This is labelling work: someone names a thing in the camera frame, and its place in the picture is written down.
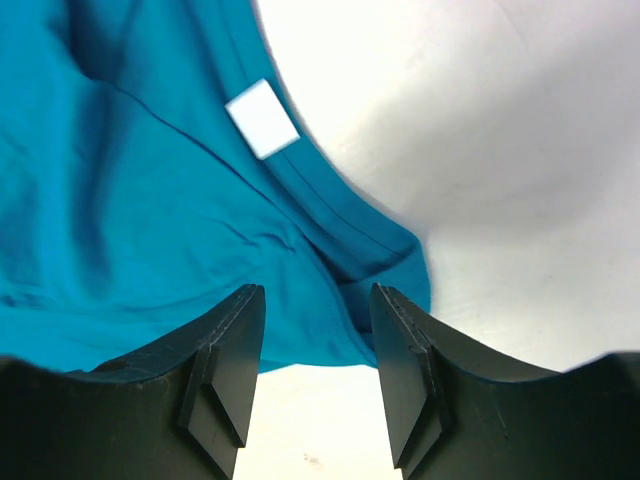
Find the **blue t shirt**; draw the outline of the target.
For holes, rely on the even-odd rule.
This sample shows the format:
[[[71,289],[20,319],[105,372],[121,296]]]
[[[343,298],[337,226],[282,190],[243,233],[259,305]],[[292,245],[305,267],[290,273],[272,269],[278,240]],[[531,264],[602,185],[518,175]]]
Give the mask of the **blue t shirt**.
[[[227,107],[264,84],[248,1],[1,5],[1,351],[92,368],[244,284],[260,368],[374,365],[369,294],[429,308],[419,240],[307,136],[259,159]]]

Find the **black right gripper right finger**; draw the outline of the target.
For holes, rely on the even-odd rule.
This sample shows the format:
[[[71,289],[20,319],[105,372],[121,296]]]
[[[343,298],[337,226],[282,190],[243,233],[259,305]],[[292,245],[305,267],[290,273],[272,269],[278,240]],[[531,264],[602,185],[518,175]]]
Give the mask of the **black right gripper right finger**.
[[[394,466],[406,479],[635,479],[639,356],[567,372],[496,351],[398,290],[370,295]]]

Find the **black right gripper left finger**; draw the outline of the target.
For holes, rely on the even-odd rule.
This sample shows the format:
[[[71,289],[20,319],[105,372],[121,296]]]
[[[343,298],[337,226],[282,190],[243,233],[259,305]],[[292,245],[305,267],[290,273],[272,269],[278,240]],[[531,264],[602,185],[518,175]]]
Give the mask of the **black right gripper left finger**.
[[[246,445],[265,291],[245,285],[199,318],[92,371],[1,360],[5,479],[229,479]]]

